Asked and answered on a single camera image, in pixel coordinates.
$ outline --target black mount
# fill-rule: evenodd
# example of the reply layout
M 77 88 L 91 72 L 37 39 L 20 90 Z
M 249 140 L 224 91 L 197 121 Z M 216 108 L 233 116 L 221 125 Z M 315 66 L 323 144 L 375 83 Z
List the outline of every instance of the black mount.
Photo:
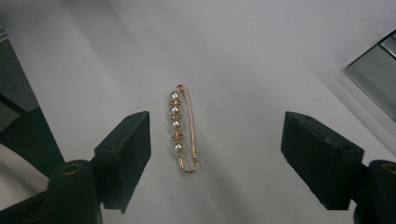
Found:
M 357 224 L 396 223 L 396 163 L 361 163 L 364 150 L 319 121 L 286 112 L 281 151 L 328 210 L 358 206 Z
M 91 161 L 55 168 L 47 191 L 0 212 L 0 223 L 102 223 L 99 205 L 125 212 L 151 156 L 149 112 L 125 118 Z

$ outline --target gray panel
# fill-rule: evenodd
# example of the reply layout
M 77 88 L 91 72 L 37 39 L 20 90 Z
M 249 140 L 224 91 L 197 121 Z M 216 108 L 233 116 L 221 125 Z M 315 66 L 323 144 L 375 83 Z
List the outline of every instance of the gray panel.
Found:
M 390 53 L 376 46 L 346 70 L 352 80 L 396 120 L 396 60 Z
M 392 57 L 396 58 L 396 35 L 391 36 L 381 43 L 381 46 L 386 50 Z

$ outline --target safety pin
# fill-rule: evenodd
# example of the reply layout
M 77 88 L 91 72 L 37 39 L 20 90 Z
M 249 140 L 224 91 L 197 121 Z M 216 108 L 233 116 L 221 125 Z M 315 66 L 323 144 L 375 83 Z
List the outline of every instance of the safety pin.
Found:
M 191 150 L 192 150 L 192 161 L 194 163 L 194 166 L 191 170 L 186 169 L 185 164 L 184 164 L 184 153 L 185 153 L 185 147 L 182 142 L 183 139 L 183 133 L 181 133 L 181 115 L 180 115 L 180 105 L 181 105 L 181 97 L 182 94 L 186 97 L 187 101 L 187 106 L 189 109 L 189 115 L 190 115 L 190 128 L 191 128 Z M 189 93 L 187 92 L 187 88 L 184 85 L 178 85 L 176 87 L 176 91 L 172 91 L 170 94 L 171 102 L 170 102 L 170 111 L 171 111 L 171 126 L 175 130 L 175 134 L 172 136 L 172 140 L 175 141 L 173 144 L 173 150 L 175 153 L 178 155 L 178 163 L 180 165 L 181 171 L 183 171 L 186 174 L 192 174 L 195 171 L 198 170 L 199 168 L 199 161 L 197 157 L 197 150 L 195 149 L 195 140 L 194 140 L 194 125 L 192 122 L 192 113 L 191 113 L 191 103 L 190 103 L 190 98 L 189 98 Z

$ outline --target white table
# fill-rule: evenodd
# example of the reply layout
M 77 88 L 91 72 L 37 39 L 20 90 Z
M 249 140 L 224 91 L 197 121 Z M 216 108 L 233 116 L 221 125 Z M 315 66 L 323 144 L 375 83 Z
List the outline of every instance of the white table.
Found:
M 395 11 L 394 0 L 2 0 L 0 20 L 67 161 L 89 160 L 124 117 L 150 112 L 152 157 L 126 214 L 102 210 L 105 223 L 333 224 L 353 223 L 354 205 L 326 211 L 286 163 L 284 113 L 325 123 L 366 150 L 365 164 L 395 161 L 392 135 L 375 131 L 342 71 L 395 28 Z M 195 175 L 170 149 L 179 83 Z

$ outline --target white pearl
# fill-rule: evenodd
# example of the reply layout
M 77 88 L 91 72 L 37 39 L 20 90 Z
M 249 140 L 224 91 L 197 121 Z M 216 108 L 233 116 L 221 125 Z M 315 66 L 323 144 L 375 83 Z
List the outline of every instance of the white pearl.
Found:
M 181 92 L 172 91 L 169 97 L 171 98 L 172 101 L 178 101 L 181 99 Z
M 172 114 L 180 114 L 180 106 L 172 105 L 170 111 Z
M 181 130 L 181 121 L 178 119 L 174 119 L 171 121 L 171 126 L 175 131 Z
M 184 154 L 184 144 L 182 142 L 175 142 L 173 144 L 173 150 L 177 155 Z

